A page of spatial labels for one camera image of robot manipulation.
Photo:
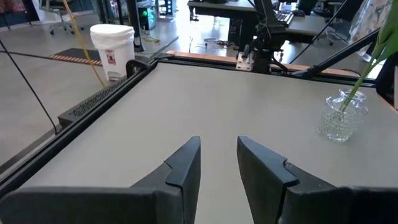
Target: desk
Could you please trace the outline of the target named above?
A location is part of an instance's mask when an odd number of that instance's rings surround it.
[[[272,5],[278,5],[278,0],[272,0]],[[241,35],[239,48],[244,49],[246,44],[250,44],[256,33],[257,25],[256,10],[247,0],[229,1],[224,4],[208,2],[189,1],[189,7],[194,7],[196,14],[207,16],[220,16],[231,19],[242,19]]]
[[[272,0],[272,5],[278,5],[279,1]],[[194,7],[195,12],[199,15],[220,16],[232,19],[242,19],[241,25],[241,41],[239,49],[244,49],[246,44],[252,41],[252,37],[256,33],[257,25],[256,10],[248,1],[229,1],[224,4],[214,4],[208,2],[189,1],[189,7]],[[288,32],[287,40],[292,42],[310,43],[325,26],[325,20],[318,16],[295,16],[286,28]]]
[[[278,3],[279,3],[278,0],[272,0],[273,6],[277,6]],[[223,4],[189,1],[188,6],[195,7],[195,8],[196,7],[204,7],[204,8],[211,8],[211,9],[227,9],[227,10],[234,10],[234,11],[256,12],[256,10],[253,8],[253,6],[247,0],[228,1],[227,3],[223,3]]]
[[[398,119],[375,89],[360,89],[369,114],[348,142],[317,136],[325,98],[339,88],[349,86],[159,62],[23,187],[129,187],[200,136],[196,223],[252,223],[236,158],[238,135],[333,185],[397,187]]]
[[[326,23],[323,17],[295,16],[289,27],[286,28],[288,40],[291,42],[310,43],[325,26]]]

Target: computer tower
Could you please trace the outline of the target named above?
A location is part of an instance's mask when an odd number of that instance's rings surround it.
[[[161,16],[174,16],[177,11],[176,0],[159,0],[159,12]]]
[[[142,29],[151,30],[156,27],[154,6],[138,7],[139,23]]]

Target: glass vase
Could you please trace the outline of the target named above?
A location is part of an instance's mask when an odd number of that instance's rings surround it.
[[[340,95],[326,99],[318,134],[334,142],[346,142],[362,123],[368,113],[364,101],[366,96],[357,91],[348,106],[343,111],[343,103],[351,90],[339,90]]]

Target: floor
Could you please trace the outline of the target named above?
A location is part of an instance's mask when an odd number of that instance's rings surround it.
[[[150,36],[159,39],[160,43],[143,41],[146,51],[136,55],[150,57],[160,49],[164,52],[177,50],[231,57],[236,55],[237,51],[221,48],[212,42],[209,42],[207,47],[205,46],[204,39],[207,38],[227,40],[229,24],[227,19],[205,16],[200,17],[199,22],[190,22],[185,3],[178,7],[180,10],[176,20],[171,23],[160,22],[157,28],[150,32]],[[90,26],[99,23],[98,16],[95,14],[81,16],[76,21],[85,28],[81,34],[86,48],[94,49],[90,39]],[[55,35],[51,36],[49,25],[28,26],[0,32],[0,39],[10,52],[43,57],[69,48],[81,48],[76,36],[65,33],[63,30],[56,30]],[[305,46],[305,44],[286,42],[283,46],[284,56],[281,61],[290,62]],[[345,44],[340,41],[336,41],[332,47],[326,40],[316,41],[294,63],[315,65],[343,47]],[[90,66],[15,54],[12,57],[56,124],[59,114],[101,89]],[[0,76],[1,165],[51,130],[52,125],[6,54],[0,54],[0,66],[2,70]],[[337,63],[333,68],[348,68],[361,72],[364,66],[365,63],[361,57],[354,54]],[[105,80],[102,68],[96,69],[101,79]]]

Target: metal bracket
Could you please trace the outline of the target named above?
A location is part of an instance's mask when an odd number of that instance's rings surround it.
[[[238,53],[238,59],[236,60],[236,69],[240,71],[251,71],[253,68],[253,53],[250,52],[248,57],[242,57],[244,52]]]
[[[174,58],[174,54],[168,54],[168,53],[159,53],[157,54],[154,59],[168,59],[168,58]]]
[[[144,62],[142,59],[140,60],[140,59],[136,58],[136,59],[129,60],[126,63],[127,78],[132,77],[138,71],[147,69],[148,67],[149,67],[149,64],[147,62]]]

